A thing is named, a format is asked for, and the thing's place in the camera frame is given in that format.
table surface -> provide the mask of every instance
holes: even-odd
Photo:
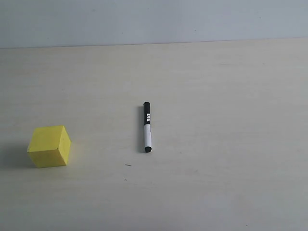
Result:
[[[0,50],[1,230],[306,231],[307,44]],[[52,125],[69,164],[34,168]]]

pen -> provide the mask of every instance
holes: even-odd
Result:
[[[150,103],[144,102],[144,150],[146,153],[149,153],[152,150],[152,141],[151,141],[151,115],[150,115]]]

whiteboard marker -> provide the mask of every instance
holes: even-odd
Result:
[[[150,115],[150,103],[144,102],[144,150],[149,153],[152,150],[152,138],[151,138],[151,115]]]

foam cube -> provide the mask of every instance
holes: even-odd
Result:
[[[71,140],[64,126],[36,128],[28,147],[36,167],[67,165]]]

yellow cube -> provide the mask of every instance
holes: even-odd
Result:
[[[67,165],[71,140],[64,126],[36,128],[28,147],[28,155],[36,167]]]

